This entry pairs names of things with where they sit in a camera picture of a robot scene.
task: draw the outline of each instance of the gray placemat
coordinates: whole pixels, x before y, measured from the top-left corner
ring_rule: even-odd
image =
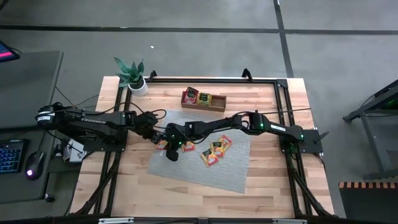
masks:
[[[168,110],[162,126],[165,127],[171,122],[184,125],[186,121],[209,122],[217,119],[220,119],[220,117],[209,116],[208,113]],[[229,137],[233,144],[226,151],[224,158],[207,167],[200,154],[209,149],[210,143],[217,141],[223,134]],[[168,160],[165,151],[154,151],[149,161],[147,173],[244,193],[250,143],[250,136],[240,130],[214,133],[209,135],[202,143],[197,144],[195,151],[182,152],[179,149],[177,162]]]

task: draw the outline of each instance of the keyboard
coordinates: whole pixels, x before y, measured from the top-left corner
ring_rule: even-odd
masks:
[[[21,171],[27,139],[0,141],[0,174]]]

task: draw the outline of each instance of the computer mouse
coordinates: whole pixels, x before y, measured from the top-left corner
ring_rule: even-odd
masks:
[[[28,180],[37,180],[43,173],[44,152],[33,152],[26,160],[25,175]]]

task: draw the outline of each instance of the wooden tabletop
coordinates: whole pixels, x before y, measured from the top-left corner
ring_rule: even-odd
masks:
[[[287,79],[293,109],[308,108],[309,102],[304,80]],[[118,91],[118,77],[104,77],[97,111],[112,106]],[[274,87],[270,84],[227,83],[150,83],[146,96],[131,100],[144,111],[156,109],[184,110],[180,98],[187,86],[216,95],[227,96],[225,113],[220,118],[239,111],[277,111]],[[268,114],[279,122],[277,114]],[[304,129],[313,128],[310,110],[294,112],[295,122]],[[288,218],[293,217],[292,199],[284,155],[280,152],[278,136],[264,133],[252,136],[248,176],[244,194],[231,192],[181,180],[146,173],[154,145],[129,132],[126,150],[122,153],[118,181],[114,195],[112,216],[129,217],[228,217],[228,218]],[[103,152],[96,152],[83,161],[72,202],[71,212],[77,211],[98,186],[103,163]],[[319,159],[303,154],[307,185],[318,201],[333,213],[325,171]],[[301,191],[298,190],[300,208],[304,211]],[[103,199],[104,208],[107,197]]]

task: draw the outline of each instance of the concrete floor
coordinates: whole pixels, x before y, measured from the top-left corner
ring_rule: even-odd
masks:
[[[286,29],[398,29],[395,0],[279,2]],[[12,0],[0,12],[0,23],[278,28],[272,0]],[[238,77],[247,67],[255,77],[287,77],[278,34],[1,30],[0,39],[24,52],[64,51],[57,85],[72,102],[98,93],[102,77],[118,70],[113,56],[144,58],[147,71],[162,76]],[[362,181],[377,169],[362,124],[341,118],[398,78],[398,37],[287,35],[287,44],[294,77],[305,80],[315,124],[330,132],[323,140],[326,174],[335,213],[344,217],[338,182]],[[58,93],[55,101],[66,103]],[[54,191],[66,195],[57,205],[24,216],[63,215],[73,181],[57,186]],[[7,216],[21,217],[17,213]]]

